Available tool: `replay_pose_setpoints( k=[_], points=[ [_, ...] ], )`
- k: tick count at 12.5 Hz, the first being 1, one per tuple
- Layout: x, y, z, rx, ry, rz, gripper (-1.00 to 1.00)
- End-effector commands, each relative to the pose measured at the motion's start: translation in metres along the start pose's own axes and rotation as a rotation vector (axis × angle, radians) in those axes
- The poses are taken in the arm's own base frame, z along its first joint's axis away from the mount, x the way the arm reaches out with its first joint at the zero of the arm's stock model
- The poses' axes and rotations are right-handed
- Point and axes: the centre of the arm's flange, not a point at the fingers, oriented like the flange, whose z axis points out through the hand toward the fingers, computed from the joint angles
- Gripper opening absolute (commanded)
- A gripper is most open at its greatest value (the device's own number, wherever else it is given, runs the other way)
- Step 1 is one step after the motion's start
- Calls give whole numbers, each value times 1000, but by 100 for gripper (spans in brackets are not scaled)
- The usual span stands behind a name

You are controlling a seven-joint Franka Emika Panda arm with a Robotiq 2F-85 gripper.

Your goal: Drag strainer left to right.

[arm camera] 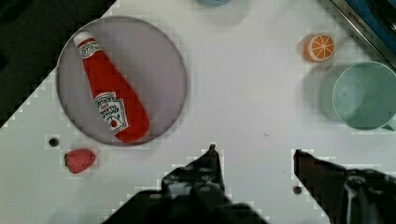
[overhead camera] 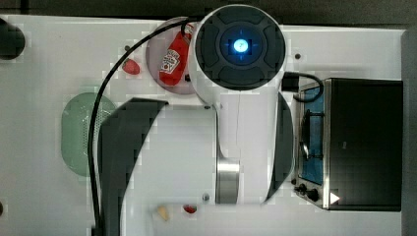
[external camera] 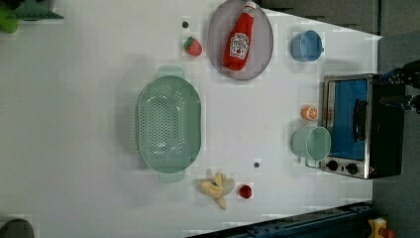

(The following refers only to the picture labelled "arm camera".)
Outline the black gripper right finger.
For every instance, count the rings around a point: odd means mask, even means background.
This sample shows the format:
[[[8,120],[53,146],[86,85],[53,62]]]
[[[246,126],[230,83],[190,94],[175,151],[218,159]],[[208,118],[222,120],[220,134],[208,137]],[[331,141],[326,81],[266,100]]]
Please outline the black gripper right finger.
[[[331,224],[396,224],[395,177],[296,150],[294,173]]]

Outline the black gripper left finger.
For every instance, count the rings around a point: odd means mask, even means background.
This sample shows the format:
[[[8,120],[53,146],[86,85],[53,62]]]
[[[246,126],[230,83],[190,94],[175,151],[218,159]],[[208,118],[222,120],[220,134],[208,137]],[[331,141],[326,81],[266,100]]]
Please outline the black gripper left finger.
[[[172,200],[201,193],[223,196],[225,185],[217,146],[211,144],[199,158],[167,174],[161,182],[161,193]]]

